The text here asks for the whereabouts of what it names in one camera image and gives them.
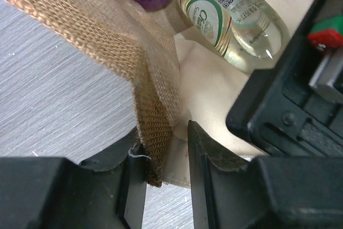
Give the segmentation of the green cap glass bottle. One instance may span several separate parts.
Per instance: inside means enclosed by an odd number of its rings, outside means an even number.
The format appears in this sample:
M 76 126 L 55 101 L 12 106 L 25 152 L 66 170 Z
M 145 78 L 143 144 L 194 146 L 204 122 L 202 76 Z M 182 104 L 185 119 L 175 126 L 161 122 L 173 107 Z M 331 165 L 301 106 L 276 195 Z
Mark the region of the green cap glass bottle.
M 182 12 L 231 65 L 246 74 L 274 68 L 290 34 L 265 0 L 178 0 Z

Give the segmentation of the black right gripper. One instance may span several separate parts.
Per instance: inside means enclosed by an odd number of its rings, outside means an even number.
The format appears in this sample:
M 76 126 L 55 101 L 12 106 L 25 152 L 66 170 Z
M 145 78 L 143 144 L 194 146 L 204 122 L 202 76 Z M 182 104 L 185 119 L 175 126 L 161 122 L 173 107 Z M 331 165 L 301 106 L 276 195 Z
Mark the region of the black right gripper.
M 342 156 L 342 0 L 269 0 L 292 37 L 271 70 L 256 70 L 226 126 L 275 156 Z

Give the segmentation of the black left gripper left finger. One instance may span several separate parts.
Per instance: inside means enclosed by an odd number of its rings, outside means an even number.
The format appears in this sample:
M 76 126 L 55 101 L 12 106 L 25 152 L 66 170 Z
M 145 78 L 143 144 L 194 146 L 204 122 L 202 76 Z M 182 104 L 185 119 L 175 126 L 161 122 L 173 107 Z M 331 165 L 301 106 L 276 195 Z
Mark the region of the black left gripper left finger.
M 75 164 L 1 158 L 1 228 L 141 228 L 146 196 L 137 129 Z

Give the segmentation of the tan burlap canvas bag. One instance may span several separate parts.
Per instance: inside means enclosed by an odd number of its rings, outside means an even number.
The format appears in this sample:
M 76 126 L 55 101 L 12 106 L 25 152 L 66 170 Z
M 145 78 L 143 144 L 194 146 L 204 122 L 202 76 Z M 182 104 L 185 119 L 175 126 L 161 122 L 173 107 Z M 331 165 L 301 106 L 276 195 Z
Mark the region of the tan burlap canvas bag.
M 278 56 L 249 55 L 232 39 L 220 57 L 178 0 L 152 13 L 133 0 L 5 1 L 130 82 L 149 184 L 190 187 L 189 120 L 239 156 L 259 154 L 226 132 L 224 120 L 248 76 L 274 67 Z

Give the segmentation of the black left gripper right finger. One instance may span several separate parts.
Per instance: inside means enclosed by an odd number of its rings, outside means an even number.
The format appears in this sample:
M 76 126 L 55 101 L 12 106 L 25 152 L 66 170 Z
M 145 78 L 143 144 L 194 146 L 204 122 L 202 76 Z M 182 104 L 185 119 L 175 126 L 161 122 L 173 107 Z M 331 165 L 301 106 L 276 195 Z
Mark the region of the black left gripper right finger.
M 342 159 L 247 161 L 194 121 L 188 151 L 195 228 L 342 228 Z

